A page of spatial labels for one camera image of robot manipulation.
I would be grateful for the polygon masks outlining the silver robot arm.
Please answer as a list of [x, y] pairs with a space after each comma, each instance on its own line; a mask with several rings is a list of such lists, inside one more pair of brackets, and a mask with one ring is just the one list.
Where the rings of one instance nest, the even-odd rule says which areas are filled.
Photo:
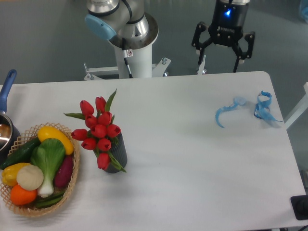
[[[243, 32], [248, 6], [247, 0], [216, 1], [212, 23], [199, 22], [192, 39], [199, 64], [205, 60], [210, 44], [232, 48], [236, 55], [233, 72], [240, 61], [252, 57], [255, 33]], [[157, 23], [144, 11], [142, 0], [89, 0], [87, 9], [87, 27], [121, 52], [145, 48], [157, 38]]]

